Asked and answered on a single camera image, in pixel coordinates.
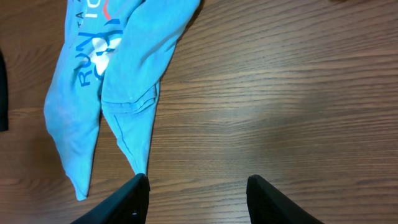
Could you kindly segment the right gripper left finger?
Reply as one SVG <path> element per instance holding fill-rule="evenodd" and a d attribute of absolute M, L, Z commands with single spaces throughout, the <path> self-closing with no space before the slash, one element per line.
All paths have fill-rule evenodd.
<path fill-rule="evenodd" d="M 71 224 L 145 224 L 149 192 L 148 177 L 145 174 L 137 174 Z"/>

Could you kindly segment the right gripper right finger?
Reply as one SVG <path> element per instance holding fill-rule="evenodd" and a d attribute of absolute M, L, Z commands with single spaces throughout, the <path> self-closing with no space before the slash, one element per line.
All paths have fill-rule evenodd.
<path fill-rule="evenodd" d="M 246 195 L 252 224 L 323 224 L 260 175 L 248 177 Z"/>

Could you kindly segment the light blue printed t-shirt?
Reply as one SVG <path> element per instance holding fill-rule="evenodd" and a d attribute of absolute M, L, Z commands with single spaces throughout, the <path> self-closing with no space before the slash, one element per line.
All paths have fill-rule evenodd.
<path fill-rule="evenodd" d="M 68 1 L 64 43 L 44 103 L 77 200 L 88 196 L 104 118 L 136 174 L 147 171 L 160 79 L 199 1 Z"/>

